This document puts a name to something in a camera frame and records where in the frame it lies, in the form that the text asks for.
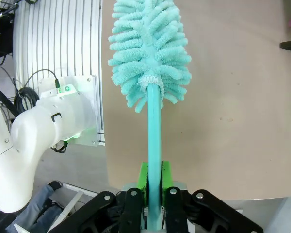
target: person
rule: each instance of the person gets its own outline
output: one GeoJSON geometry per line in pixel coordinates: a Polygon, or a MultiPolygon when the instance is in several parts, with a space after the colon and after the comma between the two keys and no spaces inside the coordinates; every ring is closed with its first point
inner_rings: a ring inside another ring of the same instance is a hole
{"type": "Polygon", "coordinates": [[[14,224],[24,228],[30,233],[46,233],[54,222],[55,218],[63,211],[58,203],[52,202],[50,207],[40,215],[49,197],[63,184],[59,181],[52,181],[46,184],[29,202],[26,209],[7,227],[7,233],[18,233],[14,224]]]}

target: person's leg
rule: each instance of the person's leg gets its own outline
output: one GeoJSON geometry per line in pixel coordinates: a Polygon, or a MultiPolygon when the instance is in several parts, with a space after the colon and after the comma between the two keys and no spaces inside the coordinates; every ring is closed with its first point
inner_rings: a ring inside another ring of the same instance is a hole
{"type": "Polygon", "coordinates": [[[44,214],[37,220],[37,223],[30,228],[30,233],[46,233],[54,222],[56,216],[58,216],[63,210],[54,205],[48,208],[44,214]]]}
{"type": "Polygon", "coordinates": [[[45,185],[29,202],[27,208],[6,228],[6,231],[8,233],[17,233],[14,224],[28,230],[37,219],[46,199],[53,193],[54,189],[48,184],[45,185]]]}

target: screw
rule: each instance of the screw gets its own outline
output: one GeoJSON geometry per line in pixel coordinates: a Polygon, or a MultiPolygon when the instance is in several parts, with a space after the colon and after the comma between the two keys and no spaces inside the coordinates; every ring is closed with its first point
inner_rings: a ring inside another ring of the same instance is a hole
{"type": "Polygon", "coordinates": [[[169,192],[170,192],[171,194],[176,194],[176,193],[177,193],[176,189],[174,189],[174,188],[170,189],[169,192]]]}
{"type": "Polygon", "coordinates": [[[197,193],[197,194],[196,194],[196,197],[197,197],[198,199],[203,199],[204,194],[202,194],[202,193],[197,193]]]}

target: microfiber bristle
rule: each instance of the microfiber bristle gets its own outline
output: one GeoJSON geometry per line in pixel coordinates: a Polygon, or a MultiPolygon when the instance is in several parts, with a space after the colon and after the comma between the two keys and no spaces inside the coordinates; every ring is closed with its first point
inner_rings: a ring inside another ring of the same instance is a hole
{"type": "Polygon", "coordinates": [[[184,46],[188,40],[180,22],[180,10],[172,0],[117,0],[109,37],[116,53],[108,61],[113,66],[112,80],[126,95],[128,107],[136,104],[140,112],[147,102],[147,86],[157,84],[164,98],[177,103],[184,100],[191,74],[191,61],[184,46]]]}

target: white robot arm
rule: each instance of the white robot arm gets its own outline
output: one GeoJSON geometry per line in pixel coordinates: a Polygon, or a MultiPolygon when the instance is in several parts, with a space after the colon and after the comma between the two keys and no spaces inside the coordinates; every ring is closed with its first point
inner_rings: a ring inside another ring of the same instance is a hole
{"type": "Polygon", "coordinates": [[[1,211],[15,212],[28,203],[41,155],[60,140],[92,128],[93,117],[91,103],[77,91],[40,99],[15,119],[11,134],[0,110],[1,211]]]}

